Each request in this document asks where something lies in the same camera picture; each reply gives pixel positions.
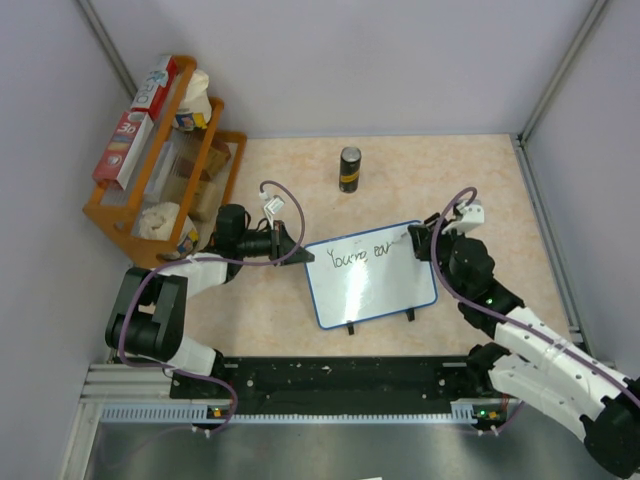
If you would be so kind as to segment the black capped whiteboard marker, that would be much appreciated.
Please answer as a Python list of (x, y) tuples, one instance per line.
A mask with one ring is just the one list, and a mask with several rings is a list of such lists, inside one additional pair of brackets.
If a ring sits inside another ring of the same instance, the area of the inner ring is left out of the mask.
[(405, 242), (405, 241), (411, 241), (411, 234), (408, 231), (406, 231), (406, 232), (402, 233), (400, 236), (398, 236), (393, 241), (393, 244), (394, 245), (401, 244), (402, 242)]

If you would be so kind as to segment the blue framed whiteboard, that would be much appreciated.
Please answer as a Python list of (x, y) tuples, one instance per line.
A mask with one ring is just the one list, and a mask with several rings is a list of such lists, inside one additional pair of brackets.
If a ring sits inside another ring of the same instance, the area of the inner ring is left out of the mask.
[(305, 265), (316, 321), (323, 330), (429, 307), (438, 300), (430, 263), (412, 241), (393, 244), (417, 220), (310, 243)]

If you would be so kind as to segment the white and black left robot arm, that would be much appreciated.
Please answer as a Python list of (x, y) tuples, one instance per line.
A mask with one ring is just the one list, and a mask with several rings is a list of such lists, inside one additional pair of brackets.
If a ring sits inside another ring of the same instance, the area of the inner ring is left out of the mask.
[(203, 251), (156, 270), (130, 268), (109, 318), (105, 341), (124, 354), (152, 366), (192, 374), (205, 396), (226, 387), (222, 354), (185, 334), (187, 299), (231, 282), (245, 265), (266, 257), (267, 266), (306, 264), (315, 255), (294, 241), (280, 220), (263, 219), (256, 228), (238, 204), (219, 209), (212, 239)]

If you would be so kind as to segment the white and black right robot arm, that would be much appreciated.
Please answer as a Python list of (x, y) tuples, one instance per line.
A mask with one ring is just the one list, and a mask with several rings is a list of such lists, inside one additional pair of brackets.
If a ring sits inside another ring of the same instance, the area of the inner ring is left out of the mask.
[(468, 354), (476, 394), (515, 397), (574, 434), (610, 474), (639, 471), (639, 381), (591, 357), (555, 332), (494, 276), (485, 244), (462, 220), (434, 214), (407, 229), (414, 255), (429, 261), (463, 318), (490, 338)]

